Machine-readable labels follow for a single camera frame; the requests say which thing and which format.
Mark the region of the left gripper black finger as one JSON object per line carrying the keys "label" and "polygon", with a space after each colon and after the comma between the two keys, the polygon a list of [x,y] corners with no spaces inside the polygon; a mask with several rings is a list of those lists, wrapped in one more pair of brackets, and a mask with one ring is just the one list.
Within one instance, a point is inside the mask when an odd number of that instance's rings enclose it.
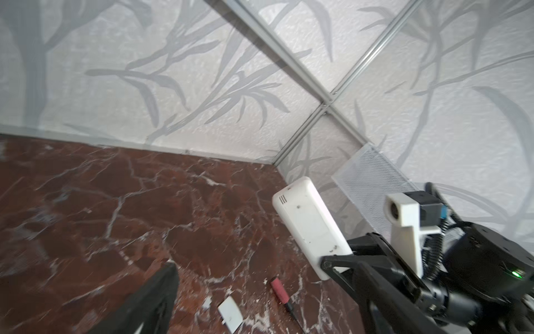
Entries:
{"label": "left gripper black finger", "polygon": [[176,264],[167,262],[89,333],[167,333],[178,289]]}

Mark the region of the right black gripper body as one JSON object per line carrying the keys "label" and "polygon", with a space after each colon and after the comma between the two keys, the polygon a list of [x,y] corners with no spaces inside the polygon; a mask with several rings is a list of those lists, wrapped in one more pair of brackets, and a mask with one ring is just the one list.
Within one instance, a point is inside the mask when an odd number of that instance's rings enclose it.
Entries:
{"label": "right black gripper body", "polygon": [[445,253],[436,278],[411,278],[408,297],[439,325],[471,333],[533,332],[533,255],[478,224]]}

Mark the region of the white remote control yellow buttons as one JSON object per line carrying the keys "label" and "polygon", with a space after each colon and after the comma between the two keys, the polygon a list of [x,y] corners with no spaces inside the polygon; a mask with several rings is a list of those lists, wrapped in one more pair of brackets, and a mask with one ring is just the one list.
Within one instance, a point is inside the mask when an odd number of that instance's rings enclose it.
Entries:
{"label": "white remote control yellow buttons", "polygon": [[328,281],[321,259],[353,252],[312,180],[296,180],[276,193],[272,204],[317,276]]}

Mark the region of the white battery cover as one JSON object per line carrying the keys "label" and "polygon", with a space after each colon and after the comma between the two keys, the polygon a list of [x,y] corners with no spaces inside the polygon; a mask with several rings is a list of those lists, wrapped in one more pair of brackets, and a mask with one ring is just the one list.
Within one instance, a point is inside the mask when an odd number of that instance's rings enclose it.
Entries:
{"label": "white battery cover", "polygon": [[236,333],[243,324],[244,318],[239,306],[232,296],[228,296],[228,298],[218,306],[218,311],[222,318],[222,324],[226,325],[231,334]]}

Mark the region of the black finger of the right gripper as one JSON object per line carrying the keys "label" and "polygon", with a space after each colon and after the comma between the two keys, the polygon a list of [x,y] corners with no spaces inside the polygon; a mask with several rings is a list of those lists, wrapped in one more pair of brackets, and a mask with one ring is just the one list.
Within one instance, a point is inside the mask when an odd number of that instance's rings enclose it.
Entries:
{"label": "black finger of the right gripper", "polygon": [[351,298],[428,305],[430,289],[378,233],[348,242],[351,254],[321,258],[321,269]]}
{"label": "black finger of the right gripper", "polygon": [[366,333],[444,332],[369,264],[357,263],[353,280]]}

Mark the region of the pink handled screwdriver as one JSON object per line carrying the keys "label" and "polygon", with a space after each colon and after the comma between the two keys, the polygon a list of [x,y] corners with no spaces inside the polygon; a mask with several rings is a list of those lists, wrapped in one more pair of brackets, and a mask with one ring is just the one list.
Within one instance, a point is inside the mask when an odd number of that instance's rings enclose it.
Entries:
{"label": "pink handled screwdriver", "polygon": [[298,319],[298,317],[296,315],[296,312],[294,310],[293,304],[291,303],[291,299],[290,299],[290,297],[289,297],[284,285],[282,284],[282,281],[278,277],[275,277],[275,278],[271,279],[270,285],[271,285],[271,288],[273,289],[276,297],[278,298],[280,303],[285,307],[286,311],[290,314],[292,319],[296,322],[296,324],[298,325],[298,327],[301,330],[301,332],[302,333],[306,333],[306,330],[303,328],[302,324],[300,323],[300,321],[299,321],[299,319]]}

